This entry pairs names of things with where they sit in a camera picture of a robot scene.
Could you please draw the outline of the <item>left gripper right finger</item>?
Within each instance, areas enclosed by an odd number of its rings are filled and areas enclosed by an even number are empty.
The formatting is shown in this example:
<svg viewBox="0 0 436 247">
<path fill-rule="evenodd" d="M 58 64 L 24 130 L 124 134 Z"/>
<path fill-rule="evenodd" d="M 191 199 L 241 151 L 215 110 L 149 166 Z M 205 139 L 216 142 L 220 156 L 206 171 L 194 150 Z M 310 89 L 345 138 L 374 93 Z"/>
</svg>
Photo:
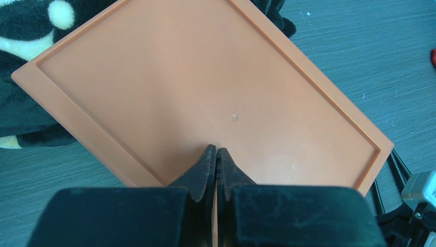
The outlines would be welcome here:
<svg viewBox="0 0 436 247">
<path fill-rule="evenodd" d="M 229 202 L 236 186 L 256 185 L 234 162 L 226 148 L 220 148 L 216 160 L 216 192 L 219 205 Z"/>
</svg>

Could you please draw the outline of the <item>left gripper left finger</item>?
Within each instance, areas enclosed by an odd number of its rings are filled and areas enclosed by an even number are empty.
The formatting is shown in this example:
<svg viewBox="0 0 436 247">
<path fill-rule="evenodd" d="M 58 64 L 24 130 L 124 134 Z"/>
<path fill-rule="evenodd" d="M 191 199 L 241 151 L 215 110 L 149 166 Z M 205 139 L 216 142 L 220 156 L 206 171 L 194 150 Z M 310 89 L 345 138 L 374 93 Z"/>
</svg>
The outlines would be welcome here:
<svg viewBox="0 0 436 247">
<path fill-rule="evenodd" d="M 196 163 L 168 185 L 186 189 L 204 221 L 213 219 L 216 157 L 216 146 L 207 145 Z"/>
</svg>

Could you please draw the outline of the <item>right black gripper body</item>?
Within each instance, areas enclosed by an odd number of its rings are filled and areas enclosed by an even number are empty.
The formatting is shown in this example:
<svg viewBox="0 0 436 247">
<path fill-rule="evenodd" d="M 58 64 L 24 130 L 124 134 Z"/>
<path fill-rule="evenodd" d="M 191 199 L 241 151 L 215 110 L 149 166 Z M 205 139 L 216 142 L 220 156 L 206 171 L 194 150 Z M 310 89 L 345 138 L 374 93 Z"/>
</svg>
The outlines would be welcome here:
<svg viewBox="0 0 436 247">
<path fill-rule="evenodd" d="M 415 210 L 407 204 L 376 216 L 387 246 L 435 247 L 435 208 L 420 203 Z"/>
</svg>

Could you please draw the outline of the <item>orange drawer organizer box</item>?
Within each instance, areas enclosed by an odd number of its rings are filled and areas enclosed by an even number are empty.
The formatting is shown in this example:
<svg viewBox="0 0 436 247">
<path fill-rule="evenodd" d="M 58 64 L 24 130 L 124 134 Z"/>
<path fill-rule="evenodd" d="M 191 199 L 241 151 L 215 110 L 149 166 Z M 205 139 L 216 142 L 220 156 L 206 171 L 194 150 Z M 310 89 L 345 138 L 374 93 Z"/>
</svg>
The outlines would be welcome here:
<svg viewBox="0 0 436 247">
<path fill-rule="evenodd" d="M 12 73 L 122 188 L 68 188 L 29 246 L 385 246 L 364 196 L 393 143 L 250 1 L 216 1 L 240 21 L 180 50 L 140 53 L 113 37 L 117 1 Z M 207 145 L 256 185 L 236 186 L 204 221 L 169 187 Z"/>
</svg>

